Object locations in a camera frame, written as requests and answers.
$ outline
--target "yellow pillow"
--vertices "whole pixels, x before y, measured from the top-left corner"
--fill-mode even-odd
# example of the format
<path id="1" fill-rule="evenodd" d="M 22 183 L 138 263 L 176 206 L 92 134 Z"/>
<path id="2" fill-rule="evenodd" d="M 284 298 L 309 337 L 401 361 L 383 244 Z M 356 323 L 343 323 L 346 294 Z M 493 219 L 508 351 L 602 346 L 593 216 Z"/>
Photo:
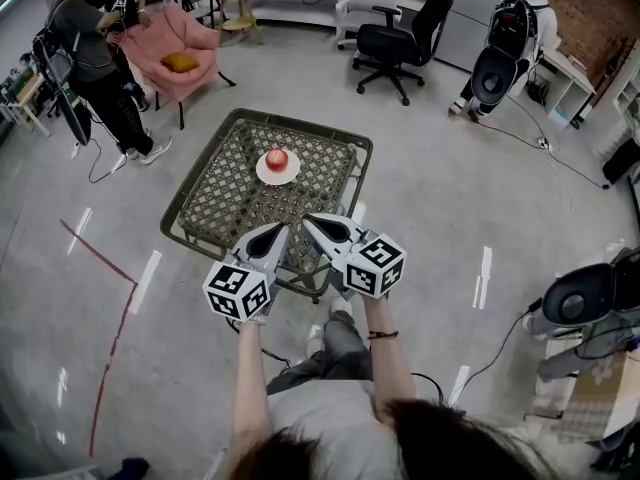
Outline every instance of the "yellow pillow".
<path id="1" fill-rule="evenodd" d="M 186 73 L 187 71 L 200 67 L 200 63 L 196 59 L 184 52 L 165 55 L 160 59 L 160 62 L 163 66 L 174 73 Z"/>

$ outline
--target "pink armchair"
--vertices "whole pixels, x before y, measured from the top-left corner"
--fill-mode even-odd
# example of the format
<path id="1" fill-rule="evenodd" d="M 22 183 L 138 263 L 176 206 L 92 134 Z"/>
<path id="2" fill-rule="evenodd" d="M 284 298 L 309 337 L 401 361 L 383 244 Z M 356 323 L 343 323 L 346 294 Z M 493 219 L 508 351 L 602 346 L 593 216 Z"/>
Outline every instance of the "pink armchair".
<path id="1" fill-rule="evenodd" d="M 236 84 L 225 77 L 216 62 L 220 33 L 198 23 L 175 3 L 167 4 L 151 17 L 149 28 L 140 25 L 127 30 L 121 47 L 140 69 L 145 82 L 156 90 L 156 110 L 160 108 L 158 93 L 178 102 L 180 129 L 184 129 L 182 102 L 201 85 L 216 75 L 230 86 Z M 200 63 L 187 73 L 174 73 L 160 63 L 165 55 L 186 52 Z"/>

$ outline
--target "gray pants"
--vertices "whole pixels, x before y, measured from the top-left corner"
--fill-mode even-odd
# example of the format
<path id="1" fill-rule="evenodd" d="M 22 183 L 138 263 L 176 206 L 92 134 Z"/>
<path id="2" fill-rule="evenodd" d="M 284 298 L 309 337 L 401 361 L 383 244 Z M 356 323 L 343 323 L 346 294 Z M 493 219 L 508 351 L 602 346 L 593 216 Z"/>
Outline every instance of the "gray pants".
<path id="1" fill-rule="evenodd" d="M 373 380 L 371 354 L 345 311 L 335 311 L 324 325 L 324 351 L 273 379 L 267 394 L 273 395 L 314 379 Z"/>

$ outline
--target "red apple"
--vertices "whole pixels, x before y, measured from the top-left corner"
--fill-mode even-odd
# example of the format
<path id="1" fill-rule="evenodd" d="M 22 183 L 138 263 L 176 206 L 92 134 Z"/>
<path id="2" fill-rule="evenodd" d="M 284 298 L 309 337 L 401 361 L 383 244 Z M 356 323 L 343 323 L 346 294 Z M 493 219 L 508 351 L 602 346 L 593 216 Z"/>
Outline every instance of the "red apple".
<path id="1" fill-rule="evenodd" d="M 283 149 L 272 149 L 267 153 L 267 167 L 275 172 L 284 171 L 289 163 L 287 152 Z"/>

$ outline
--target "gray floor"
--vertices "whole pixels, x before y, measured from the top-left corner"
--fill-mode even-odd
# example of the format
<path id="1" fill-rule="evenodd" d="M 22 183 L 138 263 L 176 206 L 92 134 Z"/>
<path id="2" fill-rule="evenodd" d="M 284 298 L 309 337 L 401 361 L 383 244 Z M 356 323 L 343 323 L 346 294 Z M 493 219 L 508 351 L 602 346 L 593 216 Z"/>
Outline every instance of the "gray floor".
<path id="1" fill-rule="evenodd" d="M 349 52 L 335 50 L 329 32 L 265 27 L 263 33 L 263 46 L 243 42 L 220 51 L 221 69 L 238 86 L 217 80 L 191 98 L 184 131 L 175 129 L 175 105 L 144 115 L 149 126 L 171 128 L 175 136 L 172 150 L 150 167 L 127 165 L 90 184 L 96 149 L 90 145 L 71 159 L 73 141 L 62 120 L 47 123 L 55 130 L 50 139 L 18 131 L 0 148 L 0 365 L 28 415 L 27 427 L 67 465 L 90 460 L 98 388 L 131 291 L 131 283 L 83 245 L 71 247 L 61 220 L 76 228 L 87 208 L 82 237 L 132 278 L 140 279 L 154 251 L 162 255 L 139 310 L 122 329 L 91 460 L 111 473 L 123 457 L 142 455 L 153 478 L 202 478 L 227 441 L 236 336 L 203 298 L 210 260 L 166 239 L 159 222 L 234 108 L 372 139 L 361 195 L 365 223 L 409 250 L 405 280 L 392 295 L 394 312 L 412 368 L 436 378 L 445 398 L 461 366 L 471 372 L 484 366 L 557 272 L 597 260 L 620 240 L 637 243 L 625 187 L 601 191 L 550 164 L 544 152 L 449 119 L 446 110 L 464 73 L 432 62 L 424 69 L 425 87 L 405 82 L 411 98 L 405 108 L 385 80 L 356 94 L 356 81 L 367 73 L 351 70 Z M 546 122 L 539 108 L 525 104 Z M 537 135 L 510 101 L 487 124 L 530 141 Z M 103 156 L 96 169 L 105 172 L 116 150 L 103 132 L 97 137 Z M 603 182 L 589 140 L 588 127 L 551 138 L 563 160 Z M 485 247 L 492 266 L 480 309 L 474 295 Z M 265 345 L 301 358 L 307 331 L 329 299 L 318 307 L 281 293 L 264 329 Z M 459 407 L 519 426 L 541 354 L 541 345 L 518 328 Z M 281 368 L 271 359 L 265 364 L 269 376 Z M 433 396 L 426 383 L 420 390 Z M 565 466 L 575 471 L 584 464 Z"/>

